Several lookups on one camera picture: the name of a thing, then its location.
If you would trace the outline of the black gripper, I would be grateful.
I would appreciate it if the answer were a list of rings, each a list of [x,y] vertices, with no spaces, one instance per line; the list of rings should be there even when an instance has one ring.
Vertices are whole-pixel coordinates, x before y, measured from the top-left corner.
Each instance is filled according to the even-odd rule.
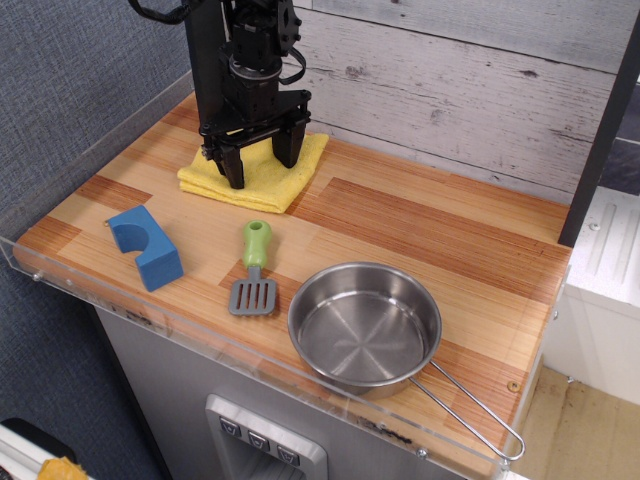
[[[306,67],[304,57],[294,48],[219,50],[224,105],[209,125],[200,127],[201,150],[206,159],[217,160],[220,173],[232,189],[245,187],[239,148],[246,145],[271,138],[273,154],[284,167],[293,168],[298,162],[311,94],[280,89],[282,83],[294,83],[304,75],[299,71],[288,78],[280,77],[286,56]]]

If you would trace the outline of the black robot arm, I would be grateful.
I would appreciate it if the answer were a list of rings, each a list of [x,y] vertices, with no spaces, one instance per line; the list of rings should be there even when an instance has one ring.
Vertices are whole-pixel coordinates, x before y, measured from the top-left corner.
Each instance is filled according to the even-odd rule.
[[[202,153],[234,189],[245,186],[242,148],[269,139],[277,160],[296,165],[310,121],[307,90],[283,77],[283,60],[299,65],[302,22],[290,1],[207,1],[187,22]]]

